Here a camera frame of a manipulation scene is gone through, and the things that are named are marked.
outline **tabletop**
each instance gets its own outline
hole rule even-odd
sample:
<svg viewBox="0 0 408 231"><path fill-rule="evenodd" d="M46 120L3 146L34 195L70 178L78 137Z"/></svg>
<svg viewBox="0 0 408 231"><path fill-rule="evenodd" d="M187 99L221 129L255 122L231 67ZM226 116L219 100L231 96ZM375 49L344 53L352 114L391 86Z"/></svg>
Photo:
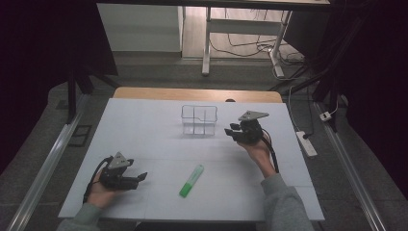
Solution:
<svg viewBox="0 0 408 231"><path fill-rule="evenodd" d="M237 102L224 102L228 98ZM215 132L185 134L181 114L186 105L217 107ZM149 88L120 88L110 99L59 217L75 216L94 168L120 151L135 160L125 176L148 174L136 190L120 194L102 218L263 221L263 175L223 130L246 110L270 114L259 122L275 141L282 178L296 188L308 217L323 220L288 109L278 93ZM204 172L183 198L178 192L197 165L204 166Z"/></svg>

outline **gray sleeve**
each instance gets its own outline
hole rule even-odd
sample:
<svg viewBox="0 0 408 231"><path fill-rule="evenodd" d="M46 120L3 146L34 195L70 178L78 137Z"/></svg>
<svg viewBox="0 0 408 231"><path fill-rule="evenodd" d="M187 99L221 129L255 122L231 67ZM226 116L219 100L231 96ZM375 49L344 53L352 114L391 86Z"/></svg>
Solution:
<svg viewBox="0 0 408 231"><path fill-rule="evenodd" d="M280 174L262 183L266 199L264 213L268 230L314 230L294 187L288 187Z"/></svg>
<svg viewBox="0 0 408 231"><path fill-rule="evenodd" d="M96 226L102 210L98 207L85 203L74 219L65 219L58 226L57 231L81 230L99 231Z"/></svg>

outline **power strip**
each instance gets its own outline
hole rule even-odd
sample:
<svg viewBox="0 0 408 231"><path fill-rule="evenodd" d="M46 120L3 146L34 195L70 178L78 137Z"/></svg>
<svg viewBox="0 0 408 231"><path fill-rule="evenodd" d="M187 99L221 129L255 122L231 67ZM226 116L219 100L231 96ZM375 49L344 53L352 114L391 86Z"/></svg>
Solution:
<svg viewBox="0 0 408 231"><path fill-rule="evenodd" d="M303 150L306 152L306 155L308 157L315 157L318 155L316 152L315 148L312 146L312 143L309 141L309 139L304 139L303 136L305 135L305 132L296 132L297 139L299 140L300 144L302 144Z"/></svg>
<svg viewBox="0 0 408 231"><path fill-rule="evenodd" d="M322 121L327 121L327 120L329 120L331 118L331 115L328 113L328 112L325 112L325 113L323 113L323 114L320 114L320 119L322 120Z"/></svg>

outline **hand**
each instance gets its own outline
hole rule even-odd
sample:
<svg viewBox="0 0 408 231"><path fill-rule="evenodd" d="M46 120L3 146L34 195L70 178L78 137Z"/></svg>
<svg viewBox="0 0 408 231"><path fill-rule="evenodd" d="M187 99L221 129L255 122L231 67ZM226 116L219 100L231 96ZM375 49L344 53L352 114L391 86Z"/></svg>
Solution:
<svg viewBox="0 0 408 231"><path fill-rule="evenodd" d="M266 134L264 134L264 138L266 140L269 139ZM263 141L258 141L257 143L252 145L241 142L237 142L237 144L246 150L246 152L249 154L249 157L257 164L261 172L264 174L265 178L276 174L275 168L270 162L269 149Z"/></svg>
<svg viewBox="0 0 408 231"><path fill-rule="evenodd" d="M94 206L104 209L107 207L112 199L118 194L121 193L122 191L114 191L114 190L109 190L106 189L100 182L99 182L99 177L101 175L101 171L99 171L95 178L93 179L93 185L92 188L90 189L90 194L88 197L87 203L93 204Z"/></svg>

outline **wooden table edge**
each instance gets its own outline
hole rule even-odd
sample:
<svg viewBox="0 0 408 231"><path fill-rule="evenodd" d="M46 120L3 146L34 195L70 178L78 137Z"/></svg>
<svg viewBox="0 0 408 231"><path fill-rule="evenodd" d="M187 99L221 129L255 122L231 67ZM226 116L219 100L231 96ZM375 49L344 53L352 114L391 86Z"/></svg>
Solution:
<svg viewBox="0 0 408 231"><path fill-rule="evenodd" d="M198 90L198 89L161 89L161 88L117 88L113 98L186 100L224 102L234 99L241 103L282 103L281 95L276 91L257 90Z"/></svg>

